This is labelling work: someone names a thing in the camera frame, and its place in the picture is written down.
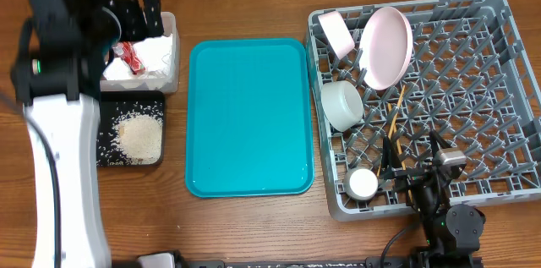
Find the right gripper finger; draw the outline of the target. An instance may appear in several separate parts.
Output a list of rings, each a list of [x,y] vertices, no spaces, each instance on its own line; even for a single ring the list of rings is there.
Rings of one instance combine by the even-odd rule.
[[[433,154],[439,150],[451,148],[451,145],[435,130],[429,132],[429,142]]]
[[[387,173],[395,168],[402,168],[402,163],[396,151],[396,147],[391,142],[390,138],[386,136],[383,139],[380,173]]]

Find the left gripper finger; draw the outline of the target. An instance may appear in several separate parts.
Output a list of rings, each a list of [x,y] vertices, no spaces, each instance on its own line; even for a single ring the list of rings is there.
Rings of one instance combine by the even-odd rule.
[[[161,0],[143,0],[143,4],[148,36],[162,36],[164,27],[161,18]]]
[[[117,0],[116,14],[121,25],[121,42],[143,41],[148,36],[139,0]]]

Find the red snack wrapper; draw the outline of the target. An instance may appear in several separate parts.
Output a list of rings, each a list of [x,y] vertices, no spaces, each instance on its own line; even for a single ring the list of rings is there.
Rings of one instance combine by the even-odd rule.
[[[123,62],[127,64],[132,74],[138,75],[145,71],[145,66],[139,59],[133,45],[130,42],[119,42],[112,50],[116,57],[119,57]]]

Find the white napkin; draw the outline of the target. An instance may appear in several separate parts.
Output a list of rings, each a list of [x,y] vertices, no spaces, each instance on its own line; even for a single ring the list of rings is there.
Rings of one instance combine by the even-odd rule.
[[[103,73],[104,80],[163,79],[171,73],[172,36],[151,37],[130,43],[144,64],[145,71],[132,74],[127,64],[114,53],[114,59]]]

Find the white cup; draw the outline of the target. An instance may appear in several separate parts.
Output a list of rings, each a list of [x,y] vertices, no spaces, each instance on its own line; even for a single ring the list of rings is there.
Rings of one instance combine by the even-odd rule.
[[[379,179],[367,168],[354,168],[346,172],[343,185],[350,198],[365,201],[375,196]]]

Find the grey bowl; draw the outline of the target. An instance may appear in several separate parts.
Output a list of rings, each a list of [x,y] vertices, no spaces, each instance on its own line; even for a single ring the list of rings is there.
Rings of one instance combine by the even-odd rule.
[[[363,102],[358,90],[346,80],[322,85],[321,103],[329,123],[340,132],[363,118]]]

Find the large white plate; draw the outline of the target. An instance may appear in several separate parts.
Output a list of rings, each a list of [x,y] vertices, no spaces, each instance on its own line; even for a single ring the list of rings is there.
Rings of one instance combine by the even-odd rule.
[[[374,90],[395,85],[405,74],[413,53],[413,32],[408,19],[393,7],[378,9],[368,20],[359,43],[359,67],[364,82]]]

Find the small pink bowl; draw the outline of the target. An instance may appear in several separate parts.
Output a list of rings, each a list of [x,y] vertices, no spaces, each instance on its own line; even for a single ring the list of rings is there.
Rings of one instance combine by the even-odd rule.
[[[343,59],[355,47],[355,42],[349,33],[342,15],[332,11],[318,16],[325,37],[338,59]]]

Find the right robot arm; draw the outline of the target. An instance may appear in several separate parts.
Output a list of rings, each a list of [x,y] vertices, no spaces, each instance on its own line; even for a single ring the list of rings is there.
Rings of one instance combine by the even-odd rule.
[[[482,260],[474,259],[480,249],[480,237],[486,222],[479,209],[464,204],[452,205],[445,189],[462,175],[467,158],[434,130],[429,132],[432,160],[424,167],[400,167],[396,147],[388,137],[383,141],[380,174],[394,182],[395,192],[410,195],[407,203],[418,213],[418,220],[397,233],[384,247],[379,267],[481,267]],[[427,245],[415,247],[412,253],[395,263],[386,256],[392,244],[417,227],[424,230]]]

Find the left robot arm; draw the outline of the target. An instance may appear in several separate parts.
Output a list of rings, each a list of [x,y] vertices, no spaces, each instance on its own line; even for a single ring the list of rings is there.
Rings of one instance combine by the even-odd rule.
[[[160,0],[29,0],[10,78],[34,161],[35,267],[113,267],[96,167],[114,47],[163,31]]]

